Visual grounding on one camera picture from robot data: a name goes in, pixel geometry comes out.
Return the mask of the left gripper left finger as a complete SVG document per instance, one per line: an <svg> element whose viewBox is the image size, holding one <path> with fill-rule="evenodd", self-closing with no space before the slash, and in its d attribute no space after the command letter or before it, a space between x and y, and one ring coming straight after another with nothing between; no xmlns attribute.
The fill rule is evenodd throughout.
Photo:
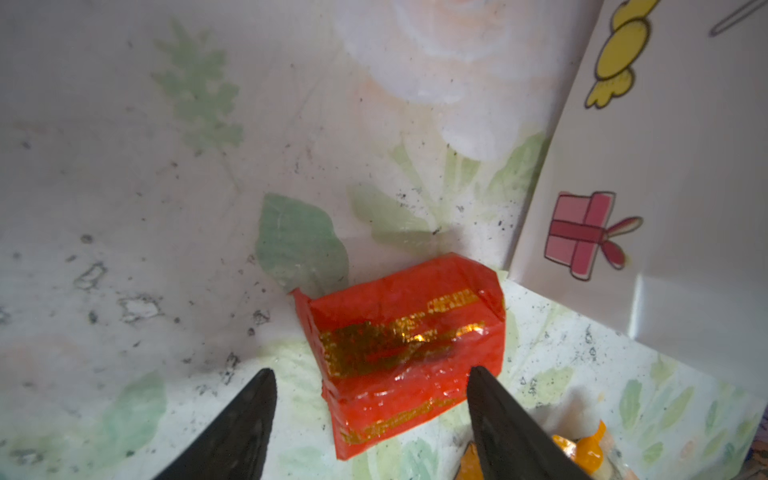
<svg viewBox="0 0 768 480"><path fill-rule="evenodd" d="M277 405L276 376L260 370L159 479L252 480L262 476Z"/></svg>

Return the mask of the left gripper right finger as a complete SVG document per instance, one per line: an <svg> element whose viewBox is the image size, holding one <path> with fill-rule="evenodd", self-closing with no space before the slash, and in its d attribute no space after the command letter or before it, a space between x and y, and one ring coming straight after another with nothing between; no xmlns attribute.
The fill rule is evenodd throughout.
<svg viewBox="0 0 768 480"><path fill-rule="evenodd" d="M486 479L589 479L485 367L470 370L466 398Z"/></svg>

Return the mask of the small orange candy packet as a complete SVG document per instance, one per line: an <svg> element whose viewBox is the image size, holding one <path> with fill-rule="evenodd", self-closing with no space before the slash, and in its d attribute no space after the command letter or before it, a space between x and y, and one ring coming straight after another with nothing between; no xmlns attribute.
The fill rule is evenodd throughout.
<svg viewBox="0 0 768 480"><path fill-rule="evenodd" d="M572 441L559 435L553 435L552 439L566 456L592 479L608 480L613 477L615 468L607 457L606 437L607 427L603 421L600 421L597 431L589 437ZM459 480L482 480L484 478L478 449L474 442L470 442L466 447L454 478Z"/></svg>

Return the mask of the small red snack packet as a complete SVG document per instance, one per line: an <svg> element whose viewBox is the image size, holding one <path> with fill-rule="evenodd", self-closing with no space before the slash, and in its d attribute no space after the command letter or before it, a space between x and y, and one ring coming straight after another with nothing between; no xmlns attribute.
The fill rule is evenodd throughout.
<svg viewBox="0 0 768 480"><path fill-rule="evenodd" d="M316 299L291 294L342 461L463 403L473 367L502 372L507 315L499 276L462 255Z"/></svg>

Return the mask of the white paper bag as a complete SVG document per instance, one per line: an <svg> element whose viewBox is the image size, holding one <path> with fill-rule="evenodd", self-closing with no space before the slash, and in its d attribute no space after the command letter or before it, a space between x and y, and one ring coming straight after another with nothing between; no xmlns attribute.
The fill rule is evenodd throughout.
<svg viewBox="0 0 768 480"><path fill-rule="evenodd" d="M604 3L510 276L767 395L767 5Z"/></svg>

